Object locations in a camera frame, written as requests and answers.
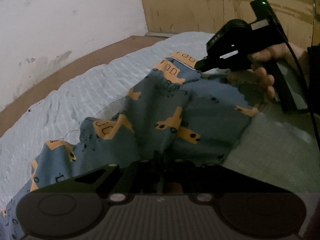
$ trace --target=silver screw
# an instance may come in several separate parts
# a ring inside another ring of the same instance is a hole
[[[113,202],[121,202],[125,200],[125,195],[121,193],[114,193],[109,198]]]
[[[208,193],[202,193],[197,196],[197,200],[201,202],[209,202],[210,200],[212,200],[212,196]]]

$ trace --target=white plastic cover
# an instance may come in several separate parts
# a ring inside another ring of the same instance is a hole
[[[78,143],[78,128],[85,117],[116,113],[118,100],[173,51],[203,58],[211,37],[200,32],[175,35],[94,67],[31,106],[0,138],[0,209],[29,180],[30,162],[45,141],[64,138]],[[309,115],[285,116],[279,105],[269,104],[253,119],[223,166],[293,192],[320,192],[319,162]]]

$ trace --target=hand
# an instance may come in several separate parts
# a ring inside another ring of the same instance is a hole
[[[309,58],[308,53],[306,50],[290,43],[290,46],[292,47],[300,65],[302,68],[302,71],[305,75],[305,79],[307,83],[309,83]],[[289,48],[285,43],[273,45],[271,47],[268,47],[262,51],[259,51],[257,53],[252,54],[252,57],[261,62],[266,62],[274,59],[284,59],[287,61],[287,63],[296,71],[298,71],[298,68],[294,62],[293,56],[291,55]],[[275,96],[275,90],[272,87],[275,79],[272,75],[268,75],[267,71],[263,67],[256,67],[255,65],[251,65],[252,70],[254,70],[255,74],[260,79],[260,86],[266,90],[266,95],[269,100],[273,99]]]

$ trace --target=black sleeve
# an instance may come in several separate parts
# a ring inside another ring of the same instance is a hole
[[[309,94],[314,112],[320,115],[320,45],[308,48],[309,55]]]

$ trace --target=patterned cloth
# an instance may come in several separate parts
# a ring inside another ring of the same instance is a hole
[[[172,53],[129,90],[111,120],[87,117],[78,144],[46,142],[31,162],[30,180],[0,214],[0,240],[23,236],[15,209],[28,192],[108,163],[127,167],[162,155],[221,164],[257,113],[263,93],[235,74],[205,76],[195,63],[187,54]]]

